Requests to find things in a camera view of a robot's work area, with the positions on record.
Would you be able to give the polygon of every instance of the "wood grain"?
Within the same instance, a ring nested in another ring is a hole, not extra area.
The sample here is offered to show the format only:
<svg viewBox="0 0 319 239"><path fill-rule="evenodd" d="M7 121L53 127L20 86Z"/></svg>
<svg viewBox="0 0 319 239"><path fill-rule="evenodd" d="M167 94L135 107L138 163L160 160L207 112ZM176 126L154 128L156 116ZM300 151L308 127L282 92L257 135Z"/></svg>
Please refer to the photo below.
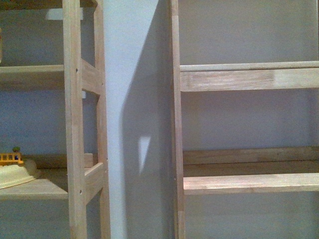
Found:
<svg viewBox="0 0 319 239"><path fill-rule="evenodd" d="M186 195L319 191L319 173L184 178Z"/></svg>
<svg viewBox="0 0 319 239"><path fill-rule="evenodd" d="M185 177L232 176L280 173L319 173L319 161L192 164L184 166Z"/></svg>
<svg viewBox="0 0 319 239"><path fill-rule="evenodd" d="M85 172L86 204L103 188L104 171L104 164L98 163Z"/></svg>
<svg viewBox="0 0 319 239"><path fill-rule="evenodd" d="M98 160L103 163L103 187L100 194L100 223L101 239L111 238L110 223L110 196L109 196L109 169L107 152L107 122L106 122L106 77L105 77L105 55L104 55L104 18L103 0L96 0L97 7L94 11L94 43L95 43L95 67L100 71L101 95L97 102L97 141Z"/></svg>
<svg viewBox="0 0 319 239"><path fill-rule="evenodd" d="M181 91L319 88L319 69L182 72Z"/></svg>
<svg viewBox="0 0 319 239"><path fill-rule="evenodd" d="M319 61L184 65L184 66L180 66L180 71L181 72L248 71L248 70L275 70L275 69L301 69L301 68L319 68Z"/></svg>
<svg viewBox="0 0 319 239"><path fill-rule="evenodd" d="M101 72L82 59L82 90L101 94Z"/></svg>
<svg viewBox="0 0 319 239"><path fill-rule="evenodd" d="M94 7L91 0L80 0L81 7ZM0 10L62 8L62 0L10 0L1 1Z"/></svg>
<svg viewBox="0 0 319 239"><path fill-rule="evenodd" d="M71 239L87 239L80 1L63 0L66 151Z"/></svg>
<svg viewBox="0 0 319 239"><path fill-rule="evenodd" d="M171 0L170 3L171 54L173 60L173 102L171 107L171 125L172 164L174 171L174 232L176 239L185 239L178 0Z"/></svg>
<svg viewBox="0 0 319 239"><path fill-rule="evenodd" d="M0 67L1 91L64 89L64 66Z"/></svg>
<svg viewBox="0 0 319 239"><path fill-rule="evenodd" d="M184 165L318 160L319 147L197 150L183 152Z"/></svg>
<svg viewBox="0 0 319 239"><path fill-rule="evenodd" d="M41 169L38 179L0 190L0 201L67 199L66 169Z"/></svg>

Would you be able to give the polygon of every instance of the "wooden upright post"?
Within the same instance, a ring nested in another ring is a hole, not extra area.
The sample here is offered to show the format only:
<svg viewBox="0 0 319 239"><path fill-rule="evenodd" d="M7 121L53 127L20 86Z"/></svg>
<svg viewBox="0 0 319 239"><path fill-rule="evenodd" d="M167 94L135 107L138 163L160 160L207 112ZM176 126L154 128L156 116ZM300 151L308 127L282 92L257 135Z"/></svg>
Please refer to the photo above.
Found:
<svg viewBox="0 0 319 239"><path fill-rule="evenodd" d="M105 56L103 28L103 0L97 0L94 12L95 68L101 73L102 90L97 103L97 136L99 163L104 165L103 188L100 195L101 238L110 239L110 199L106 128Z"/></svg>
<svg viewBox="0 0 319 239"><path fill-rule="evenodd" d="M171 40L173 58L173 107L172 107L172 156L175 167L174 179L174 220L175 238L185 239L185 210L183 187L183 150L181 126L181 95L180 95L180 59L179 59L179 27L178 0L171 0Z"/></svg>
<svg viewBox="0 0 319 239"><path fill-rule="evenodd" d="M66 147L72 239L87 239L80 27L80 0L63 0Z"/></svg>

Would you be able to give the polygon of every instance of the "toy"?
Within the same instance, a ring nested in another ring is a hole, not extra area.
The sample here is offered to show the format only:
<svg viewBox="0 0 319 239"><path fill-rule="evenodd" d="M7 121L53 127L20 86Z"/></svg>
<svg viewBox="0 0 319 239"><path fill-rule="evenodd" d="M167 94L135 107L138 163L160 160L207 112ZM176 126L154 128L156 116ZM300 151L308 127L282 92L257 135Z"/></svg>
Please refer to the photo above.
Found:
<svg viewBox="0 0 319 239"><path fill-rule="evenodd" d="M0 189L30 182L40 176L33 160L21 158L20 147L0 154Z"/></svg>
<svg viewBox="0 0 319 239"><path fill-rule="evenodd" d="M11 164L23 164L21 159L20 147L14 147L13 153L0 153L0 166L6 166Z"/></svg>

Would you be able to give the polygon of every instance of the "green toy piece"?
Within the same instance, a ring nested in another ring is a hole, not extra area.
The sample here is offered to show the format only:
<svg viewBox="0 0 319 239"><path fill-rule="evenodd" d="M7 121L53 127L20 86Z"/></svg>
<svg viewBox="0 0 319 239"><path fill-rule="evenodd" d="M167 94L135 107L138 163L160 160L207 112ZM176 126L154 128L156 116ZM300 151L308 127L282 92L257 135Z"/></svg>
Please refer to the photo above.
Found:
<svg viewBox="0 0 319 239"><path fill-rule="evenodd" d="M20 152L20 147L13 147L12 151L14 153L19 153Z"/></svg>

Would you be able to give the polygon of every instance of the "white wall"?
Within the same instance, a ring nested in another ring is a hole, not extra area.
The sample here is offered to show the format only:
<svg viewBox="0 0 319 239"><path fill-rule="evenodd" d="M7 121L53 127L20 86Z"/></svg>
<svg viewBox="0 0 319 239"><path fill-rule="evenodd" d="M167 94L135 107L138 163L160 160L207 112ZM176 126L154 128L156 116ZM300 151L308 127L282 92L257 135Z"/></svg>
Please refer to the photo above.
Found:
<svg viewBox="0 0 319 239"><path fill-rule="evenodd" d="M173 234L167 2L106 1L113 239Z"/></svg>
<svg viewBox="0 0 319 239"><path fill-rule="evenodd" d="M180 0L182 64L318 60L314 0ZM183 148L313 145L314 90L182 93ZM186 197L188 239L314 239L319 194Z"/></svg>

